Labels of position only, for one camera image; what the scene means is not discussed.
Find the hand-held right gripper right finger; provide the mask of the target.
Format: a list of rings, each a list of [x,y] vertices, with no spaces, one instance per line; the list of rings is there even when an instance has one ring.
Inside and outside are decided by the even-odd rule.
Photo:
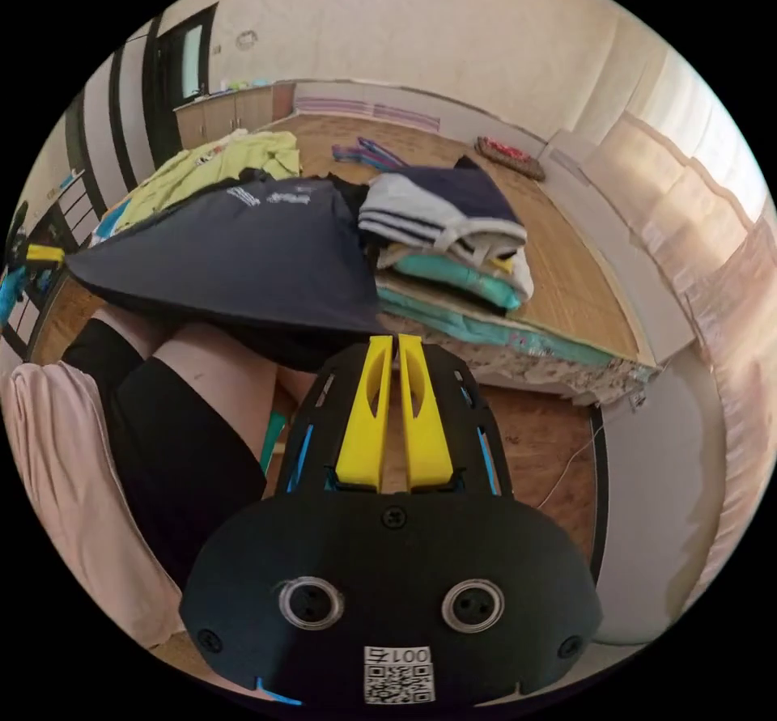
[[[398,338],[406,479],[410,490],[445,487],[453,467],[422,339]]]

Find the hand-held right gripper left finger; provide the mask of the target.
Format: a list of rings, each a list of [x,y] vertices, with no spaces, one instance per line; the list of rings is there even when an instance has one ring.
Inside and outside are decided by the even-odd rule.
[[[393,338],[371,338],[336,464],[340,486],[378,486],[382,481],[393,368]]]

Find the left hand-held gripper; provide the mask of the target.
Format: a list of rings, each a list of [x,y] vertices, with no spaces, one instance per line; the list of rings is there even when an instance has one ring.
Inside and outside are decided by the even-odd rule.
[[[30,264],[61,264],[66,256],[59,247],[30,244],[23,225],[29,204],[17,208],[6,238],[2,259],[1,325],[6,325],[12,310],[29,283],[34,268]]]

